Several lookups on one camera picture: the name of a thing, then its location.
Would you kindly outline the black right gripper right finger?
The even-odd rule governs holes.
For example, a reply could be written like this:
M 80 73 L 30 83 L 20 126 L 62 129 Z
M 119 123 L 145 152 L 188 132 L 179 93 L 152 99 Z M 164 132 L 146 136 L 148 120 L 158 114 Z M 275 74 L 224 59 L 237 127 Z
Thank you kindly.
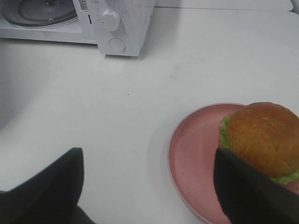
M 232 224 L 297 224 L 299 196 L 226 148 L 217 148 L 214 188 Z

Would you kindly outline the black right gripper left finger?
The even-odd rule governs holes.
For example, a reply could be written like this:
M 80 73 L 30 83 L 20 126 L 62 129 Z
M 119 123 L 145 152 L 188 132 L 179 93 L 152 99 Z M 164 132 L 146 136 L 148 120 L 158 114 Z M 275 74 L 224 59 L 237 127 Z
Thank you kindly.
M 92 224 L 78 206 L 83 184 L 83 151 L 72 148 L 24 183 L 0 193 L 0 222 Z

